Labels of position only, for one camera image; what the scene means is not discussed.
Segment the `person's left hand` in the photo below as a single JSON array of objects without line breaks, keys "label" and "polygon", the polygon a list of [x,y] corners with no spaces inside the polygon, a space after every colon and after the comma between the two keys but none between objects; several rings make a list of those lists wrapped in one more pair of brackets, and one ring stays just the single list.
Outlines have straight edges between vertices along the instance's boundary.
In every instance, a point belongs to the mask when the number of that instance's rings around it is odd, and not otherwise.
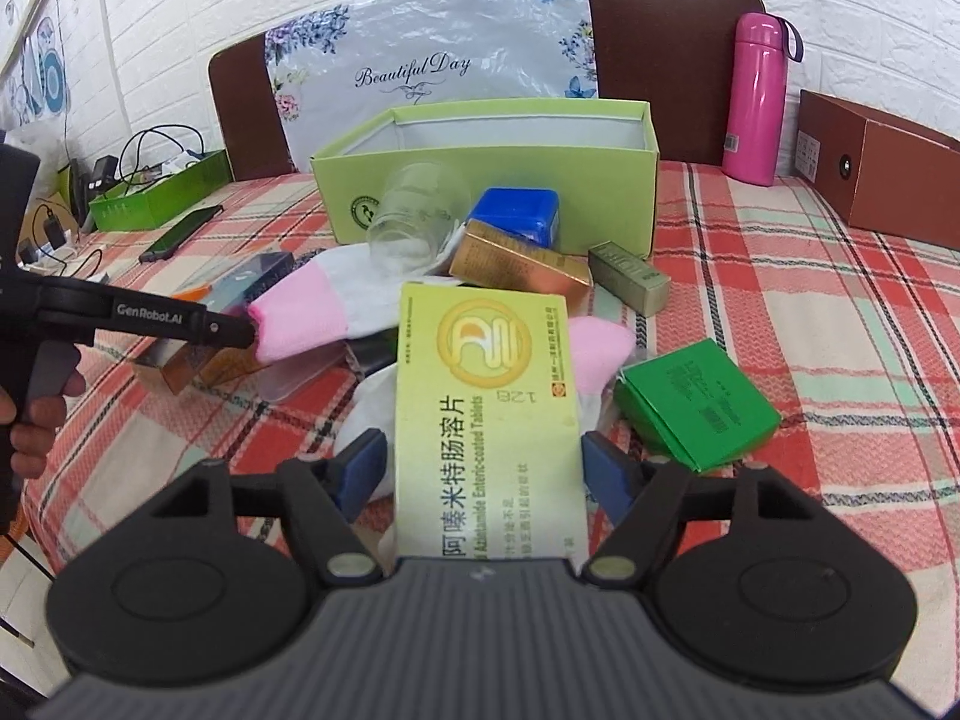
[{"label": "person's left hand", "polygon": [[2,392],[2,424],[11,427],[13,455],[10,465],[18,476],[36,479],[44,473],[57,433],[67,421],[67,400],[83,395],[85,390],[85,378],[80,372],[73,371],[60,395],[34,400],[28,406],[26,416],[18,415],[13,400],[7,392]]}]

